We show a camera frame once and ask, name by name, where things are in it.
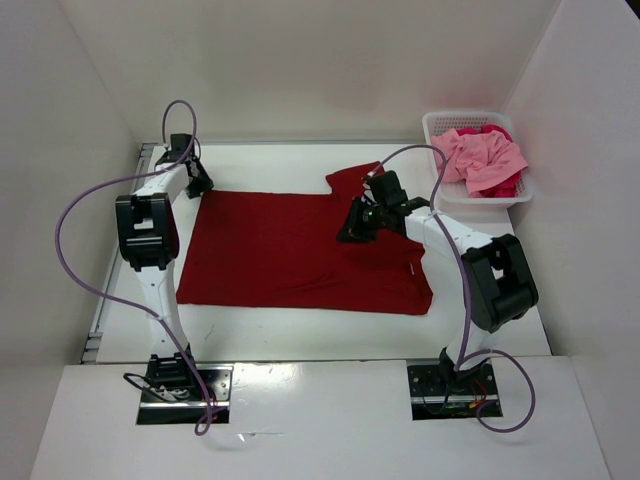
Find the red t-shirt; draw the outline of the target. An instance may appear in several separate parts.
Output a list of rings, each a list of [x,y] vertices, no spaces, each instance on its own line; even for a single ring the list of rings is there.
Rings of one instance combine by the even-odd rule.
[[[389,231],[368,244],[336,239],[372,168],[327,175],[328,194],[205,193],[178,303],[426,314],[433,292],[421,244]]]

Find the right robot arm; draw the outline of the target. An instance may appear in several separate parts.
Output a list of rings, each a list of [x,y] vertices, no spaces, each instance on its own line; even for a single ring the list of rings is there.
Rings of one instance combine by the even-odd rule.
[[[439,355],[438,377],[446,391],[460,393],[489,356],[488,337],[538,303],[522,245],[512,234],[491,236],[428,209],[421,197],[396,206],[354,198],[337,240],[370,243],[382,230],[452,259],[459,270],[465,316],[459,333]]]

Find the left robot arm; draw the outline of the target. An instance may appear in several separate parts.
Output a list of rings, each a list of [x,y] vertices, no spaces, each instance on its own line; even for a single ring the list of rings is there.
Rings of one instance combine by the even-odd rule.
[[[156,162],[144,186],[115,201],[120,254],[140,283],[151,324],[146,381],[180,400],[197,393],[200,376],[189,367],[193,357],[177,306],[174,268],[180,240],[172,204],[180,194],[193,199],[212,187],[194,150],[173,147]]]

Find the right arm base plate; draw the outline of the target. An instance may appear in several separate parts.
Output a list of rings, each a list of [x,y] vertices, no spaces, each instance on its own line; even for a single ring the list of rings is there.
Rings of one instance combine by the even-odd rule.
[[[499,399],[494,371],[489,363],[459,386],[447,384],[435,363],[408,364],[406,369],[411,400],[417,405],[450,406]]]

